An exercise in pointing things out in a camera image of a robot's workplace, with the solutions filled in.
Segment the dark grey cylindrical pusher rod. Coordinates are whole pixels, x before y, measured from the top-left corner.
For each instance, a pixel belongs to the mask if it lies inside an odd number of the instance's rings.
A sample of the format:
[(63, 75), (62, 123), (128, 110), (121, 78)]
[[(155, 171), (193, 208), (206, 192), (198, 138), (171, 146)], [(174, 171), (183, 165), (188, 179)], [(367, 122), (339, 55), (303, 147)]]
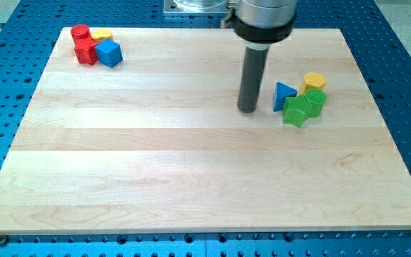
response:
[(268, 48), (256, 50), (247, 47), (245, 49), (238, 94), (238, 108), (243, 113), (252, 113), (256, 109), (267, 55)]

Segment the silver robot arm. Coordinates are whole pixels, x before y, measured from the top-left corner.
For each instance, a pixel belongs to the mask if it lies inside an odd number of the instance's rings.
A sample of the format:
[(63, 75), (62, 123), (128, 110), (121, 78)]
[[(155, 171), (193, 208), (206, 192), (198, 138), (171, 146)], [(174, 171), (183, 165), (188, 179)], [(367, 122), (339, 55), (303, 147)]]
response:
[(230, 11), (220, 27), (233, 27), (245, 41), (245, 57), (238, 94), (243, 113), (256, 109), (266, 59), (271, 44), (289, 37), (296, 20), (296, 0), (239, 0), (229, 2)]

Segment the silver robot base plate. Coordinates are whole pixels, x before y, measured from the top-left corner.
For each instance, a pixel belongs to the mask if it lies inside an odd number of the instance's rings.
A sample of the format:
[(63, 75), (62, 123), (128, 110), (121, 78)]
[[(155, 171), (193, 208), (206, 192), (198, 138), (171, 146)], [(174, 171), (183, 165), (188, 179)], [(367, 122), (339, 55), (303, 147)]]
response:
[(225, 14), (228, 12), (227, 0), (164, 0), (165, 15), (181, 16), (190, 14)]

